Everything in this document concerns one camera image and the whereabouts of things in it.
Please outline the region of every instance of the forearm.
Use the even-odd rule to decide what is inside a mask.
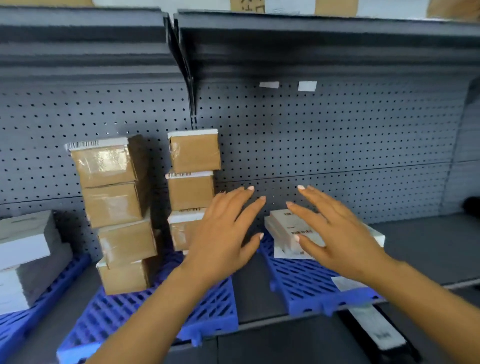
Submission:
[[[88,364],[159,364],[208,290],[182,266],[90,358]]]
[[[458,363],[480,357],[480,311],[403,262],[379,267],[369,285],[405,312]]]

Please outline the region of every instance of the finger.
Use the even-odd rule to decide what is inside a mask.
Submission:
[[[317,262],[319,262],[322,266],[328,268],[329,263],[329,256],[328,252],[324,247],[318,246],[305,235],[295,235],[295,237],[299,238],[299,244],[301,248],[310,256],[315,258]]]
[[[312,204],[315,205],[315,207],[318,209],[318,211],[326,217],[328,221],[335,220],[338,218],[338,212],[333,208],[331,203],[326,200],[323,196],[315,193],[316,190],[315,188],[305,188],[302,185],[299,185],[298,191],[304,196],[307,200],[309,200]]]
[[[240,249],[240,266],[238,269],[242,268],[251,257],[255,254],[258,247],[260,246],[260,240],[264,237],[264,233],[260,232],[252,236],[250,241],[245,244],[243,248]]]
[[[313,211],[294,204],[293,202],[286,202],[287,208],[297,215],[299,218],[303,219],[307,224],[309,224],[320,236],[326,234],[330,228],[327,220],[319,214],[315,214]]]
[[[307,191],[310,191],[312,194],[319,196],[320,198],[323,198],[326,202],[328,202],[333,209],[339,213],[340,215],[347,217],[347,218],[357,218],[353,212],[350,211],[348,207],[346,207],[343,203],[341,203],[338,200],[335,200],[332,196],[326,194],[325,192],[322,192],[320,190],[317,190],[313,186],[308,186]]]
[[[225,209],[225,217],[235,221],[238,217],[243,205],[250,199],[255,191],[255,187],[250,186],[246,190],[241,191],[240,193],[236,194],[234,198],[231,199],[230,203],[228,204],[227,208]]]
[[[216,209],[218,206],[218,202],[225,197],[225,192],[220,192],[219,194],[216,194],[215,197],[213,198],[212,202],[208,206],[207,210],[205,211],[203,220],[211,217],[213,215],[213,211]]]
[[[238,229],[240,234],[246,234],[248,228],[251,226],[258,213],[262,210],[265,205],[267,198],[262,196],[258,198],[255,202],[252,202],[248,205],[244,211],[240,214],[235,221],[235,228]]]
[[[239,188],[228,192],[225,195],[225,198],[222,198],[222,200],[218,202],[218,207],[215,209],[215,214],[213,216],[215,217],[222,216],[225,210],[227,209],[227,206],[229,205],[230,201],[242,191],[245,191],[245,187],[240,186]]]

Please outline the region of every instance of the stack of boxes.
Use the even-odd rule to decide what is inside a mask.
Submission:
[[[173,247],[186,253],[215,191],[213,171],[221,169],[218,130],[168,133],[172,171],[165,175],[172,213]]]
[[[149,288],[158,269],[159,233],[152,230],[148,155],[141,135],[66,145],[77,167],[103,259],[97,269],[107,294]]]
[[[26,310],[72,260],[52,211],[0,221],[0,315]]]
[[[372,237],[383,247],[385,235],[365,225]],[[290,210],[272,210],[265,217],[265,228],[274,239],[274,258],[279,259],[313,259],[295,240],[295,235],[302,234],[318,246],[325,246],[321,236],[304,220],[292,214]]]

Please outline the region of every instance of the blue pallet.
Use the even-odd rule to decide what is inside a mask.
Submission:
[[[90,255],[75,256],[58,278],[28,310],[0,315],[0,364],[7,361],[28,333],[50,312],[55,303],[90,264]]]
[[[164,261],[154,286],[148,290],[107,296],[103,287],[100,287],[58,348],[57,358],[60,364],[76,364],[92,356],[183,261],[183,254],[168,252]],[[218,331],[234,332],[238,326],[237,306],[232,279],[229,277],[208,291],[188,316],[177,338],[191,340],[193,346],[199,346],[202,337],[214,335]]]
[[[281,294],[289,315],[314,312],[331,316],[341,305],[361,305],[380,298],[369,287],[341,292],[332,281],[339,274],[314,260],[275,259],[274,240],[266,229],[264,232],[259,251],[273,277],[270,289]]]

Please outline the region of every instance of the hand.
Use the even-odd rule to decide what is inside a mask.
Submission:
[[[252,237],[242,247],[243,239],[253,220],[265,205],[262,196],[240,214],[254,187],[237,188],[217,194],[199,224],[188,254],[180,267],[208,288],[242,268],[255,254],[263,233]]]
[[[320,247],[304,235],[296,235],[302,249],[320,264],[346,278],[369,285],[385,264],[395,262],[341,202],[312,186],[298,186],[298,190],[317,207],[320,214],[293,202],[287,202],[287,207],[324,240],[325,247]]]

